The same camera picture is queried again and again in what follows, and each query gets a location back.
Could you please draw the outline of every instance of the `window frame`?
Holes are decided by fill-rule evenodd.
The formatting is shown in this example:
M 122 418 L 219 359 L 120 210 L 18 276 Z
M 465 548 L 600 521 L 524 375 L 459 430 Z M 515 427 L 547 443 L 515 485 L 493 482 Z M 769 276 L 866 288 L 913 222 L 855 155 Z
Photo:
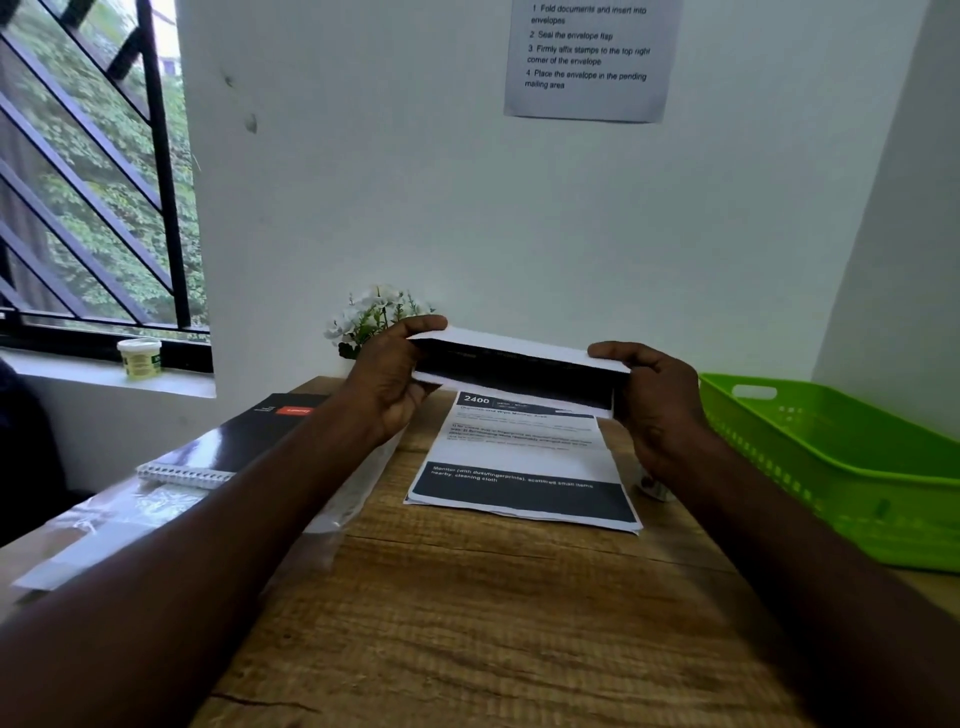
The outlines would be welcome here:
M 118 240 L 126 245 L 148 271 L 154 274 L 155 278 L 173 298 L 177 322 L 175 325 L 167 325 L 150 321 L 149 315 L 132 300 L 123 286 L 112 277 L 109 270 L 93 258 L 85 249 L 82 241 L 73 238 L 62 226 L 57 227 L 56 224 L 50 222 L 50 217 L 52 216 L 56 220 L 56 215 L 47 209 L 43 202 L 36 198 L 36 195 L 32 196 L 29 186 L 20 181 L 12 168 L 4 161 L 3 164 L 0 164 L 0 179 L 14 191 L 19 201 L 31 211 L 40 225 L 55 235 L 85 269 L 98 280 L 100 285 L 131 315 L 132 320 L 108 320 L 102 317 L 85 315 L 82 302 L 76 300 L 69 291 L 65 290 L 65 286 L 60 283 L 55 273 L 47 269 L 41 261 L 31 259 L 31 255 L 25 257 L 25 253 L 30 253 L 29 246 L 25 246 L 17 237 L 17 233 L 4 223 L 0 226 L 0 347 L 120 361 L 120 352 L 116 348 L 117 342 L 134 338 L 137 334 L 123 335 L 106 331 L 66 328 L 56 326 L 55 322 L 59 319 L 89 322 L 95 325 L 108 324 L 155 331 L 156 338 L 163 341 L 162 356 L 165 368 L 212 372 L 212 353 L 208 343 L 163 338 L 164 332 L 209 334 L 209 328 L 194 326 L 190 314 L 183 249 L 180 240 L 177 193 L 170 156 L 166 111 L 163 105 L 162 73 L 156 51 L 154 12 L 150 0 L 136 0 L 136 23 L 111 60 L 105 59 L 101 51 L 80 34 L 81 25 L 97 0 L 69 0 L 63 12 L 57 12 L 51 0 L 37 0 L 37 2 L 60 25 L 60 28 L 64 31 L 63 41 L 76 43 L 119 95 L 148 124 L 156 161 L 156 188 L 140 178 L 138 173 L 113 147 L 109 139 L 96 128 L 69 94 L 50 76 L 42 63 L 33 57 L 29 49 L 23 48 L 13 38 L 8 25 L 20 6 L 20 0 L 7 0 L 7 2 L 0 3 L 0 6 L 2 6 L 0 7 L 0 44 L 6 44 L 9 51 L 26 65 L 36 80 L 45 86 L 51 96 L 60 103 L 60 106 L 83 129 L 86 135 L 127 177 L 136 192 L 150 202 L 160 214 L 165 235 L 169 273 L 158 264 L 152 254 L 143 248 L 142 243 L 139 243 L 126 230 L 121 221 L 115 216 L 112 220 L 110 219 L 111 212 L 106 204 L 91 189 L 86 187 L 80 178 L 72 174 L 69 165 L 46 144 L 42 134 L 33 129 L 30 122 L 19 113 L 18 109 L 2 92 L 0 92 L 0 114 L 6 116 L 6 121 L 16 127 L 17 132 L 57 169 L 60 176 L 70 183 L 84 202 L 101 217 Z M 138 95 L 132 93 L 125 84 L 125 79 L 139 58 L 143 60 L 146 87 L 145 105 L 138 98 Z M 18 259 L 26 269 L 30 270 L 47 291 L 64 305 L 67 312 L 38 311 L 30 308 L 13 287 L 11 257 Z M 24 320 L 25 317 L 50 320 L 51 324 L 27 322 Z

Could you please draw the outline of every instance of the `window sill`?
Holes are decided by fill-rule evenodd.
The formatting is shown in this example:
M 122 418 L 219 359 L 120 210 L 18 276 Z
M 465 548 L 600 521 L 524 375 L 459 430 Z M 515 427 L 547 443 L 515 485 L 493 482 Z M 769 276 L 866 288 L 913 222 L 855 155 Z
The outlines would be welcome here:
M 105 387 L 145 389 L 187 397 L 213 399 L 217 388 L 213 375 L 166 369 L 151 379 L 127 379 L 123 365 L 109 361 L 80 359 L 60 354 L 24 352 L 18 349 L 0 349 L 0 358 L 19 375 L 39 376 L 45 379 L 99 384 Z

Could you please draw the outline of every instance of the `instruction sheet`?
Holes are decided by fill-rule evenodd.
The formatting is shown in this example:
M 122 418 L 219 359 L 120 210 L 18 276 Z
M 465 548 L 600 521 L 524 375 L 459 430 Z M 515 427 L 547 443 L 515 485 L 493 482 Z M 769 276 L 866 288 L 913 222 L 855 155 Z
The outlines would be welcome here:
M 406 503 L 637 533 L 596 418 L 459 392 Z
M 504 113 L 659 122 L 683 0 L 514 0 Z

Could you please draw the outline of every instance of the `basket handle hole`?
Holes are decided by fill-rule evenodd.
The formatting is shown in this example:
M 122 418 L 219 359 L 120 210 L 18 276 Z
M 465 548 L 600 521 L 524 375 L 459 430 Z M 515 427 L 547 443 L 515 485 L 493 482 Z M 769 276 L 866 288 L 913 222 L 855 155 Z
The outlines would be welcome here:
M 735 384 L 733 396 L 744 400 L 775 400 L 777 387 L 761 387 L 756 384 Z

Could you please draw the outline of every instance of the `green plastic basket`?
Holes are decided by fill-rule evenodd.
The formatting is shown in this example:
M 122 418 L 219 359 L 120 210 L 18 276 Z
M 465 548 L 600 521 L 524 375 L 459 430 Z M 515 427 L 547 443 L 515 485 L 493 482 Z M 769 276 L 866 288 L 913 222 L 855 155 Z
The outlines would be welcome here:
M 884 564 L 960 572 L 960 443 L 830 387 L 701 375 L 713 428 Z

